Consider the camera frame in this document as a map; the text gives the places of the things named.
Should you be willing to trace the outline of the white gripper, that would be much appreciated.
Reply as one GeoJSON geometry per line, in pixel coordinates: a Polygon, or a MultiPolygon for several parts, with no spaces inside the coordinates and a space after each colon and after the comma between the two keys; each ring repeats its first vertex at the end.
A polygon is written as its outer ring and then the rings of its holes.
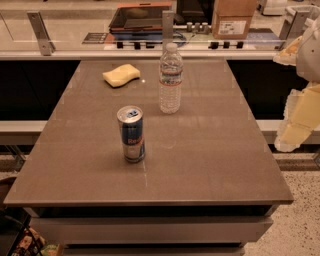
{"type": "Polygon", "coordinates": [[[286,48],[273,57],[275,63],[295,66],[297,74],[309,82],[302,91],[292,89],[287,97],[284,119],[274,146],[292,152],[320,125],[320,17],[286,48]]]}

